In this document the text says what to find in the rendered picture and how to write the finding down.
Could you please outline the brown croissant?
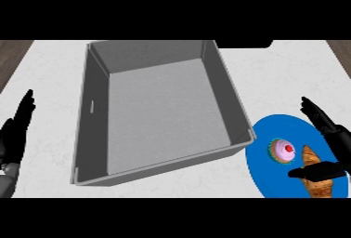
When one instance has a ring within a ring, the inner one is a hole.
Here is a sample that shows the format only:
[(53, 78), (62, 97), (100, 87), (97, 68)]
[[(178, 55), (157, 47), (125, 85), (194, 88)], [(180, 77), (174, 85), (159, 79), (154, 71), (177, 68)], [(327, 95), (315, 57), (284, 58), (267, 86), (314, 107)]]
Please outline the brown croissant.
[[(308, 145), (302, 146), (302, 166), (314, 165), (321, 161), (321, 158), (314, 153)], [(333, 180), (327, 179), (318, 182), (312, 182), (308, 179), (302, 179), (302, 185), (306, 189), (311, 198), (330, 198)]]

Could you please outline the blue round plate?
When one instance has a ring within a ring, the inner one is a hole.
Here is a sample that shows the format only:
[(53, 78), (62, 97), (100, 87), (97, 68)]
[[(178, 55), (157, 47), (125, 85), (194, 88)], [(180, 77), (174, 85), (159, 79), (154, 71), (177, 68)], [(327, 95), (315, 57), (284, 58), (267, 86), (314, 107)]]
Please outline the blue round plate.
[[(287, 172), (302, 167), (302, 146), (306, 145), (323, 161), (337, 159), (328, 149), (320, 131), (300, 118), (272, 114), (253, 125), (256, 139), (244, 149), (250, 177), (265, 198), (308, 198), (309, 194), (297, 178)], [(272, 139), (284, 139), (295, 148), (295, 158), (284, 165), (268, 156), (268, 144)]]

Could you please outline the black appliance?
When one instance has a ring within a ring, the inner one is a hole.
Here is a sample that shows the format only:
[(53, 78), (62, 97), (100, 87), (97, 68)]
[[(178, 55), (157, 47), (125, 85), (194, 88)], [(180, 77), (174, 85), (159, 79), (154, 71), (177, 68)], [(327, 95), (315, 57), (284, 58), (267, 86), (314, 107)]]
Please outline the black appliance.
[(271, 40), (216, 40), (218, 48), (268, 48)]

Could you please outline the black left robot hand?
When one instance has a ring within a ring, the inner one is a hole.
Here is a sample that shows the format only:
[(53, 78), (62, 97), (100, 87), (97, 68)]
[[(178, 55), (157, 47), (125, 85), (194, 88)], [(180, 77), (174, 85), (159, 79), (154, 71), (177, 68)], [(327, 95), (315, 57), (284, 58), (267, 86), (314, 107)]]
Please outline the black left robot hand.
[(16, 113), (0, 128), (0, 165), (19, 164), (26, 148), (26, 133), (35, 109), (32, 90), (29, 89), (17, 105)]

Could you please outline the pink frosted cupcake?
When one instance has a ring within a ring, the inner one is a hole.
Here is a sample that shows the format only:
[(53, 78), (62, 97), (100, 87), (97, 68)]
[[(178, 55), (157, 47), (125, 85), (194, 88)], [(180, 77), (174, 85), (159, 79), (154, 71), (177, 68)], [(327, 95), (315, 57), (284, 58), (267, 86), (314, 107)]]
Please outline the pink frosted cupcake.
[(268, 143), (267, 154), (275, 163), (289, 165), (296, 156), (293, 144), (286, 139), (272, 139)]

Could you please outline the grey open box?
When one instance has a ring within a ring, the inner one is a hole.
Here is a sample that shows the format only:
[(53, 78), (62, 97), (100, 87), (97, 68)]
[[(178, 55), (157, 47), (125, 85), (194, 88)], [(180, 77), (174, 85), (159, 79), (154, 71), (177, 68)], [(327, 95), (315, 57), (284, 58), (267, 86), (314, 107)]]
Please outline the grey open box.
[(72, 184), (143, 179), (236, 154), (255, 138), (213, 41), (88, 43)]

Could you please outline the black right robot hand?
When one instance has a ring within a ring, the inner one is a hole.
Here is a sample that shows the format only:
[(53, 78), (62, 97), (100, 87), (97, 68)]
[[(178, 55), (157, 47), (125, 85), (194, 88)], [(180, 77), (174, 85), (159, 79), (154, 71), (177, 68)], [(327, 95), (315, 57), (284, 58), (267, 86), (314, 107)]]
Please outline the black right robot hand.
[(351, 131), (331, 121), (321, 108), (306, 97), (302, 97), (300, 111), (321, 133), (337, 162), (320, 162), (303, 168), (295, 168), (287, 172), (287, 176), (320, 182), (343, 177), (345, 174), (351, 175)]

